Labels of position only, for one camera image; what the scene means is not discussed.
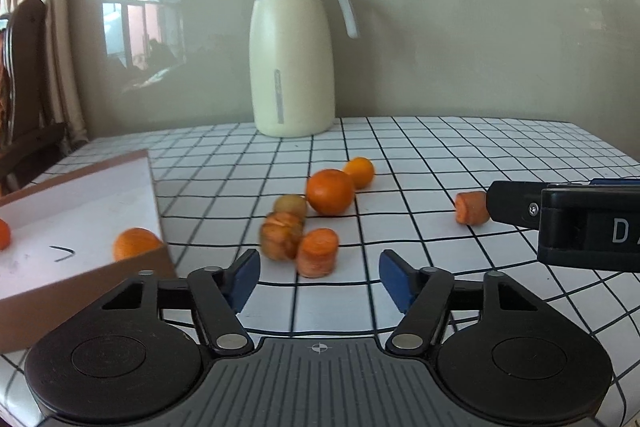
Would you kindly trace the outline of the brown carrot chunk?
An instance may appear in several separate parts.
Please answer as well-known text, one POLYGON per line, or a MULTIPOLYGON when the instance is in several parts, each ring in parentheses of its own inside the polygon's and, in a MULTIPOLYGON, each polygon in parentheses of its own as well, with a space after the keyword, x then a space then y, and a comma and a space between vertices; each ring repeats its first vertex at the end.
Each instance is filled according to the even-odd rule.
POLYGON ((293 213, 269 213, 259 230, 260 250, 274 261, 294 260, 303 231, 304 221, 293 213))

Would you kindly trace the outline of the mandarin in tray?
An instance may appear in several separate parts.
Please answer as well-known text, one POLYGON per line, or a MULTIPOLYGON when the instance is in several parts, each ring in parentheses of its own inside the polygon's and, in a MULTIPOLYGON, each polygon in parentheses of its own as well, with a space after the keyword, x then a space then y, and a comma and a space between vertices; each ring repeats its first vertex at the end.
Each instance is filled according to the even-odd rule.
POLYGON ((116 237, 112 253, 115 261, 122 261, 144 255, 148 251, 155 251, 163 246, 163 241, 150 230, 131 228, 116 237))

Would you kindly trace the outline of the cream thermos jug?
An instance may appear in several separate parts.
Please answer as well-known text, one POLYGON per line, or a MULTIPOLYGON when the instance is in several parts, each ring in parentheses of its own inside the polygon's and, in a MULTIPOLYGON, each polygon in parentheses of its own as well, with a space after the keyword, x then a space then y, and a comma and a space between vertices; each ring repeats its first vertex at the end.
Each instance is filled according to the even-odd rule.
MULTIPOLYGON (((352 0, 337 0, 349 38, 352 0)), ((335 119, 332 38, 322 0, 254 0, 248 38, 257 130, 273 138, 325 132, 335 119)))

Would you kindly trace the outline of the orange carrot chunk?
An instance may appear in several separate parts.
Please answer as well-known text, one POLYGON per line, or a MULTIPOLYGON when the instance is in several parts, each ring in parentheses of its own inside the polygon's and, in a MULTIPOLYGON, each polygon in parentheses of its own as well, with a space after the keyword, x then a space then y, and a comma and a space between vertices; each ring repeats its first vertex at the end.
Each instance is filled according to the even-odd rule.
POLYGON ((326 277, 335 269, 340 239, 331 229, 315 229, 307 233, 298 245, 296 269, 307 279, 326 277))

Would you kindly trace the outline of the small green-brown fruit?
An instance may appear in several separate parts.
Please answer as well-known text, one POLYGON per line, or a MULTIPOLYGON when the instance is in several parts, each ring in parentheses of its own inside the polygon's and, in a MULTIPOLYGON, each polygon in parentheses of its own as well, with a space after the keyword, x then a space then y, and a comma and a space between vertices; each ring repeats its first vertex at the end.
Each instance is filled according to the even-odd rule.
POLYGON ((307 218, 306 199, 296 194, 281 195, 274 202, 272 211, 285 212, 305 222, 307 218))

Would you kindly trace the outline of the large orange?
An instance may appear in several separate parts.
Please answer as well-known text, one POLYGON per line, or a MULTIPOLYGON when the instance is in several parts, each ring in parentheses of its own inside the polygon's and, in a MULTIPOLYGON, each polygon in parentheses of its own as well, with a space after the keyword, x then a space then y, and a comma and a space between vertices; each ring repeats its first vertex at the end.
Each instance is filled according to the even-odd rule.
POLYGON ((355 187, 346 172, 323 169, 307 180, 305 196, 308 204, 319 215, 337 216, 352 205, 355 187))

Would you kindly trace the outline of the brown cardboard tray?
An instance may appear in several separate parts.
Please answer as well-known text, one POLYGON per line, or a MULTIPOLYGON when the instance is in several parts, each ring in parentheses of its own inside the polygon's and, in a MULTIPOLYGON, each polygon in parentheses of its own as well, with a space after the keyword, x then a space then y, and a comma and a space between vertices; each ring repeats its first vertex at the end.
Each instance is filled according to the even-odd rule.
POLYGON ((1 350, 29 348, 89 303, 141 270, 173 277, 166 247, 113 257, 117 236, 161 236, 146 150, 55 176, 1 199, 11 243, 1 251, 1 350))

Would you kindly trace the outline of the orange carrot piece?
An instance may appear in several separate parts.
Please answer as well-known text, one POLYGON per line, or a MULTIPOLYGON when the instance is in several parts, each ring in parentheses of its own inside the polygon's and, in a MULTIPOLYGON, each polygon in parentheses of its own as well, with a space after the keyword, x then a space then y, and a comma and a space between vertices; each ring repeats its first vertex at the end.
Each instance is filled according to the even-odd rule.
POLYGON ((484 191, 460 192, 454 199, 454 217, 460 225, 484 225, 490 219, 484 191))

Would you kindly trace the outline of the mandarin at tray edge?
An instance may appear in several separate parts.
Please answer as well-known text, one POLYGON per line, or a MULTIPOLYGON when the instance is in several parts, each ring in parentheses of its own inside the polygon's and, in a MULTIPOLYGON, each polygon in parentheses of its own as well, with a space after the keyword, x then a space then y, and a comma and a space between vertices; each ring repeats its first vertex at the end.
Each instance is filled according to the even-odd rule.
POLYGON ((11 245, 12 232, 10 226, 4 220, 0 220, 0 249, 4 251, 11 245))

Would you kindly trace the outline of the checkered tablecloth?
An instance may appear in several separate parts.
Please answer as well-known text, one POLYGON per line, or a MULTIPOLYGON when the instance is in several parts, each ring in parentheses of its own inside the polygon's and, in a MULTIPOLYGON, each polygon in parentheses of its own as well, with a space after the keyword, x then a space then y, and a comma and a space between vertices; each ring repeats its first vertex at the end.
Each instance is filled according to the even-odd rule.
POLYGON ((638 162, 574 124, 347 118, 310 138, 220 124, 99 139, 38 183, 146 150, 173 277, 141 270, 27 349, 1 350, 1 410, 20 426, 623 426, 639 418, 639 274, 537 260, 538 227, 460 225, 454 199, 494 181, 639 179, 638 162), (322 216, 307 180, 373 162, 348 209, 322 216), (281 195, 303 237, 340 239, 326 277, 262 254, 281 195), (258 283, 238 319, 248 355, 198 338, 188 275, 247 249, 258 283), (430 352, 388 352, 404 314, 378 274, 393 249, 454 277, 430 352))

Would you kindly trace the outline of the dark wooden sofa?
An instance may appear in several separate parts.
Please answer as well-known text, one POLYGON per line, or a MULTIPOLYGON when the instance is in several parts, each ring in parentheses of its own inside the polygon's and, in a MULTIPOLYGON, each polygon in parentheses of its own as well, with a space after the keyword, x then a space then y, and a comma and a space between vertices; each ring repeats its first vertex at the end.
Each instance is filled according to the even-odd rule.
POLYGON ((24 0, 1 17, 1 194, 35 180, 63 157, 66 126, 48 87, 47 7, 24 0))

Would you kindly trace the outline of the small orange mandarin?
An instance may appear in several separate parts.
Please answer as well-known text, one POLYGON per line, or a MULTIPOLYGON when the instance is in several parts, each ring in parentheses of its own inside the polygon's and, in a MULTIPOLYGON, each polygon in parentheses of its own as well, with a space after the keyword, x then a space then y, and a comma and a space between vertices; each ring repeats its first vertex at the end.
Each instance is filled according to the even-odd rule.
POLYGON ((375 168, 369 158, 355 157, 346 162, 344 173, 352 180, 356 190, 363 190, 369 186, 375 178, 375 168))

